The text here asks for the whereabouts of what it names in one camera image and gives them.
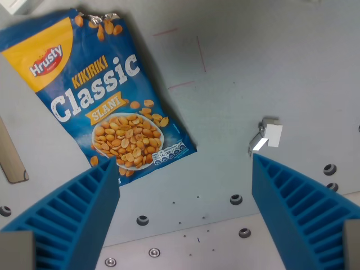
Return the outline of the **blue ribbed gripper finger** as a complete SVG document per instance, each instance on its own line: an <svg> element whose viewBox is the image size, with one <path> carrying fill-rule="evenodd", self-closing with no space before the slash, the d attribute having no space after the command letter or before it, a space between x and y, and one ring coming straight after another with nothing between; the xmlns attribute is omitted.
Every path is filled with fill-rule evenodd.
<svg viewBox="0 0 360 270"><path fill-rule="evenodd" d="M286 269L345 268L344 222L359 218L359 206L258 154L252 196Z"/></svg>
<svg viewBox="0 0 360 270"><path fill-rule="evenodd" d="M52 191L3 232L30 231L36 269L95 269L120 198L116 160L108 159Z"/></svg>

